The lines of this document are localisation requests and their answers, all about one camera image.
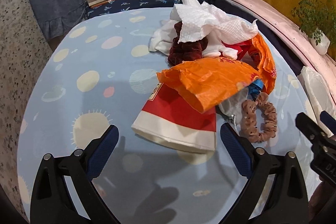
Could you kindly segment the potted green plant white pot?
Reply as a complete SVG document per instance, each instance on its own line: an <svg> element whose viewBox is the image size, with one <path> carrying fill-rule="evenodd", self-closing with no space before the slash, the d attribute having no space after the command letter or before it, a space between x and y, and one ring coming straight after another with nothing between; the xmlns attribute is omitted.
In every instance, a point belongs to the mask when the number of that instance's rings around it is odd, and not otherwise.
<svg viewBox="0 0 336 224"><path fill-rule="evenodd" d="M299 30L320 55L335 44L335 0L299 0L291 10L299 20Z"/></svg>

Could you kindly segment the blue wrapper scrap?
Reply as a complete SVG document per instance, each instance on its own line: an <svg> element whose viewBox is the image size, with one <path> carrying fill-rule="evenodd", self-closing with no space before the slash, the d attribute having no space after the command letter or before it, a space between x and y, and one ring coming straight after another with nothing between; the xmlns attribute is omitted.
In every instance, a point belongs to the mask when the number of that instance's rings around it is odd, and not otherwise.
<svg viewBox="0 0 336 224"><path fill-rule="evenodd" d="M248 95L253 101L257 99L259 94L262 92L264 84L261 79L256 79L248 86Z"/></svg>

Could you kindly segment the red and white paper cup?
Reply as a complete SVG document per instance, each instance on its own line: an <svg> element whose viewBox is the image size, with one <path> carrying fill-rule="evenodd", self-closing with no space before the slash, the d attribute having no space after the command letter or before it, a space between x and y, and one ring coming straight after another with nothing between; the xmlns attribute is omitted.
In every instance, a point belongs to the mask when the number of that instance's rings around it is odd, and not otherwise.
<svg viewBox="0 0 336 224"><path fill-rule="evenodd" d="M162 83L157 84L131 128L149 141L179 151L207 153L217 147L215 108L201 114Z"/></svg>

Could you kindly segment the light blue dotted tablecloth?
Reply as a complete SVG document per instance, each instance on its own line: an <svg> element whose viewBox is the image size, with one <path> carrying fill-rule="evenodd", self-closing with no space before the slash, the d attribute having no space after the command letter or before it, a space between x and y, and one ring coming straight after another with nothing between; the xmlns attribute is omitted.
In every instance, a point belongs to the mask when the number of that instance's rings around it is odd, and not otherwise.
<svg viewBox="0 0 336 224"><path fill-rule="evenodd" d="M70 155L115 125L120 139L94 186L122 223L218 223L246 179L227 150L195 155L137 136L131 125L166 57L148 50L169 8L123 10L86 20L63 39L30 96L18 145L26 212L42 157Z"/></svg>

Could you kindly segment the dark red velvet scrunchie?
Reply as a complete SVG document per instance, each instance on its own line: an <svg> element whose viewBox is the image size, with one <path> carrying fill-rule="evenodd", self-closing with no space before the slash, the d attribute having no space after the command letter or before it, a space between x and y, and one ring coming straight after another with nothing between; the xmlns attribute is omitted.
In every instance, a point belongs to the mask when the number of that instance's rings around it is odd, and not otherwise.
<svg viewBox="0 0 336 224"><path fill-rule="evenodd" d="M182 29L182 22L174 25L177 36L173 38L173 44L167 58L171 66L183 63L184 61L194 61L202 58L202 52L208 46L208 38L204 37L196 42L179 42L179 36Z"/></svg>

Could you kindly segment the clear plastic wrapper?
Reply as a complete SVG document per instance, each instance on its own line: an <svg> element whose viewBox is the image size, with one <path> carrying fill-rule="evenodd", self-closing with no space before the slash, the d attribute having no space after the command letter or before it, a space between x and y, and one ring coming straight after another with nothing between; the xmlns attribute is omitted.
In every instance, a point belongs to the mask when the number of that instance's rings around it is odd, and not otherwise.
<svg viewBox="0 0 336 224"><path fill-rule="evenodd" d="M218 104L224 119L230 124L237 125L242 120L242 104L247 100L248 88L243 88L230 98Z"/></svg>

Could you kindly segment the white paper towel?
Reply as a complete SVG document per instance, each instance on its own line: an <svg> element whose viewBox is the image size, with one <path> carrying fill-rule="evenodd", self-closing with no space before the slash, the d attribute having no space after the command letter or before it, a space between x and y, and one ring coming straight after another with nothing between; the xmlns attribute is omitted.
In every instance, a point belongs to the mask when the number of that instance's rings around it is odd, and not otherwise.
<svg viewBox="0 0 336 224"><path fill-rule="evenodd" d="M247 24L237 16L198 0L182 0L181 4L175 4L170 19L182 22L179 41L183 43L214 34L226 44L237 44L254 38L259 32L256 21Z"/></svg>

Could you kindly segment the brown dotted scrunchie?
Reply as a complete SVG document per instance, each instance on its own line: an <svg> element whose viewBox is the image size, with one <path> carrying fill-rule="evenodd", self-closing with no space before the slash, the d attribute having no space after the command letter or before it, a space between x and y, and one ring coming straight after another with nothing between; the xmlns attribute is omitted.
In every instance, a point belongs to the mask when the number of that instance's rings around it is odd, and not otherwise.
<svg viewBox="0 0 336 224"><path fill-rule="evenodd" d="M245 100L241 111L240 133L251 143L262 143L276 137L277 111L268 94L261 92L255 100Z"/></svg>

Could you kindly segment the navy leaf print cloth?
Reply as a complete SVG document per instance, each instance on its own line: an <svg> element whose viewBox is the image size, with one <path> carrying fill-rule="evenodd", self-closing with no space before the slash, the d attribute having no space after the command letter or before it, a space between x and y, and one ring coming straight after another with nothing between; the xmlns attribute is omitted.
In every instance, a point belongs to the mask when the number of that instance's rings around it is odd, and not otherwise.
<svg viewBox="0 0 336 224"><path fill-rule="evenodd" d="M114 14L127 10L142 8L173 7L181 4L182 0L108 0L96 7L86 8L86 19L105 14Z"/></svg>

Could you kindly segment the orange plastic bag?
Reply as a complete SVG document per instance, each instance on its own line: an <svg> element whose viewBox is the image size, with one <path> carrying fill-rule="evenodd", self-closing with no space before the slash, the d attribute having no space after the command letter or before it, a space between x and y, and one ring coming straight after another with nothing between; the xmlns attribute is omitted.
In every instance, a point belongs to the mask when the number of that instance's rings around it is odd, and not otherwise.
<svg viewBox="0 0 336 224"><path fill-rule="evenodd" d="M206 57L183 63L157 73L167 85L195 110L205 113L230 98L255 80L262 80L262 91L271 94L276 83L276 65L261 34L248 40L248 55L256 67L228 57Z"/></svg>

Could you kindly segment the white bin with liner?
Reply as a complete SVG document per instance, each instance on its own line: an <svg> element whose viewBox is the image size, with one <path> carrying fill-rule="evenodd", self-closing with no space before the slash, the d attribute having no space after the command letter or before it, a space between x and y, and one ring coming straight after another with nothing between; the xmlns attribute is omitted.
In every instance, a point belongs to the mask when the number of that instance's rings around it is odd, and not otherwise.
<svg viewBox="0 0 336 224"><path fill-rule="evenodd" d="M335 103L325 80L314 69L306 66L301 69L298 79L310 101L317 124L326 132L328 137L333 136L334 134L320 120L322 111L326 111L335 118Z"/></svg>

